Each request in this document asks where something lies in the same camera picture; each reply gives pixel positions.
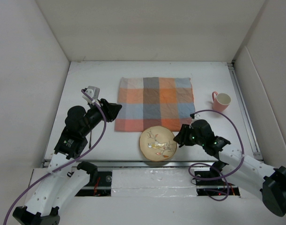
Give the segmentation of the beige bird pattern plate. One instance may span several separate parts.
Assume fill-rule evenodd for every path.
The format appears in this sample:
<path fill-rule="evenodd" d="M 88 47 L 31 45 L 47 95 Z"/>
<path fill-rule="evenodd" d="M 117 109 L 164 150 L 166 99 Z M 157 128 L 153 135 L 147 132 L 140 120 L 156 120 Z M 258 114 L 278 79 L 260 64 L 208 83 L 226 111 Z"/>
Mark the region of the beige bird pattern plate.
<path fill-rule="evenodd" d="M 172 131 L 163 126 L 153 126 L 143 131 L 139 148 L 143 156 L 153 162 L 171 159 L 177 150 Z"/>

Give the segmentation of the pink ceramic mug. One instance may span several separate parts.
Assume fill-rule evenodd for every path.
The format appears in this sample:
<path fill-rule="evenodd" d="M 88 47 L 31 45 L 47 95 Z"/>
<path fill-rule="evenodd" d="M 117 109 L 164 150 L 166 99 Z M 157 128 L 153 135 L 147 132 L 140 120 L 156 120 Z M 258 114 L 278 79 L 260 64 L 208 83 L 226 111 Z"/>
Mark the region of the pink ceramic mug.
<path fill-rule="evenodd" d="M 212 93 L 212 99 L 213 99 L 213 110 L 218 112 L 222 112 L 225 109 L 227 109 L 227 107 L 231 103 L 231 97 L 226 93 L 218 93 L 214 91 Z"/>

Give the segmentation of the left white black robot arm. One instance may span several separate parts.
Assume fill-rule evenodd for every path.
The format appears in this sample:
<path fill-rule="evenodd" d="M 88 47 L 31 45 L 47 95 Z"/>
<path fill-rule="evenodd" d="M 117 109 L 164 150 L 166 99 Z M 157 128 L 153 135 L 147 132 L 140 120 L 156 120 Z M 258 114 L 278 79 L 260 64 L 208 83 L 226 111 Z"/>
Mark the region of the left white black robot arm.
<path fill-rule="evenodd" d="M 67 112 L 65 127 L 54 148 L 47 174 L 37 181 L 38 187 L 24 206 L 16 207 L 13 217 L 21 225 L 57 225 L 73 197 L 85 186 L 97 182 L 97 166 L 81 162 L 72 167 L 88 144 L 87 135 L 99 122 L 112 122 L 122 106 L 101 99 L 90 109 L 74 106 Z"/>

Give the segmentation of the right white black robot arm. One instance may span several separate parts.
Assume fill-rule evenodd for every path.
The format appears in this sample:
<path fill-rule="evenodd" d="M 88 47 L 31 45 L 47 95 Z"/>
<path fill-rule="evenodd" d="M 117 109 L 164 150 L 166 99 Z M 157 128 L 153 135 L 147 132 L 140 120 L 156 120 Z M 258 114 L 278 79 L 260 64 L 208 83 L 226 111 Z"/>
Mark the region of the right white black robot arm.
<path fill-rule="evenodd" d="M 217 159 L 209 173 L 213 184 L 225 180 L 262 200 L 276 216 L 286 214 L 286 167 L 266 165 L 237 149 L 227 139 L 216 136 L 206 120 L 183 124 L 174 141 L 180 146 L 199 145 Z"/>

